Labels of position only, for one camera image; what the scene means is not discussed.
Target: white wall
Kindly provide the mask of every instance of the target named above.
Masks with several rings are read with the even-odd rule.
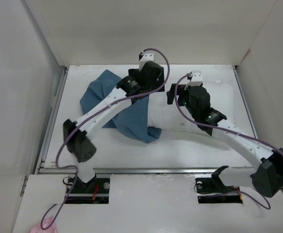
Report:
[[[148,47],[172,64],[238,65],[276,0],[26,2],[66,66],[132,64]]]
[[[12,229],[59,77],[21,0],[0,0],[0,233]]]
[[[258,136],[283,147],[283,0],[237,71]]]

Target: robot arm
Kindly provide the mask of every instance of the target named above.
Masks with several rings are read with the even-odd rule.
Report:
[[[242,133],[225,115],[210,106],[210,95],[200,84],[201,75],[196,76],[195,73],[193,78],[196,77],[199,80],[178,86],[179,106],[185,106],[198,123]],[[173,103],[175,87],[176,85],[173,84],[167,92],[168,104]],[[222,166],[211,175],[197,175],[198,192],[226,193],[234,190],[232,186],[247,186],[270,198],[283,188],[283,158],[276,151],[237,134],[200,125],[198,127],[211,137],[230,146],[252,165],[252,168]]]
[[[96,179],[91,160],[96,153],[96,147],[91,141],[98,130],[109,120],[140,98],[127,99],[114,105],[111,104],[116,100],[152,91],[160,87],[164,82],[164,69],[153,60],[153,53],[140,55],[139,69],[130,69],[129,75],[118,82],[112,92],[88,113],[73,122],[68,119],[63,123],[65,140],[84,120],[109,106],[107,110],[81,126],[67,143],[67,149],[72,154],[74,165],[78,167],[78,181],[86,190],[92,188]]]

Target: white platform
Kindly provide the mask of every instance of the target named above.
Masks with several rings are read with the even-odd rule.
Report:
[[[128,74],[134,65],[70,66],[63,90],[50,146],[45,159],[45,168],[54,168],[56,153],[63,142],[62,124],[68,118],[74,120],[82,115],[79,100],[89,83],[106,69],[120,77]],[[181,76],[200,70],[205,81],[230,83],[234,90],[235,124],[253,135],[250,120],[230,65],[171,65],[170,89]],[[250,166],[238,153],[227,145],[208,136],[180,131],[162,131],[159,140],[145,144],[129,139],[116,129],[101,129],[93,140],[97,152],[93,157],[94,168],[216,168],[222,165]],[[72,157],[65,148],[60,165],[72,164]]]
[[[28,233],[46,210],[64,198],[65,175],[31,175],[14,233]],[[244,204],[198,204],[192,175],[113,175],[109,204],[66,204],[58,233],[283,233],[283,195],[271,210],[243,196]],[[242,188],[263,202],[252,189]],[[57,207],[51,212],[54,215]]]

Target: white cardboard panel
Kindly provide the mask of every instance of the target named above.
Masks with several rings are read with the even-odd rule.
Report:
[[[276,2],[36,1],[39,9],[31,10],[44,15],[66,66],[131,64],[148,47],[160,48],[173,64],[238,65]]]
[[[13,229],[23,181],[23,174],[0,175],[0,233],[9,233]]]
[[[65,175],[31,175],[14,233],[27,233],[46,210],[64,198]],[[283,232],[283,194],[265,210],[247,196],[244,204],[198,204],[190,175],[112,175],[109,204],[66,204],[59,233],[278,233]],[[253,189],[242,188],[263,199]],[[54,216],[55,207],[49,216]]]

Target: blue cloth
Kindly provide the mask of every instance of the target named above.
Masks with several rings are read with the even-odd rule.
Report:
[[[83,114],[100,103],[121,80],[119,76],[105,70],[95,81],[91,82],[80,100]],[[104,128],[117,128],[125,136],[150,143],[161,135],[161,129],[148,127],[149,97],[138,100],[130,107],[118,113]]]

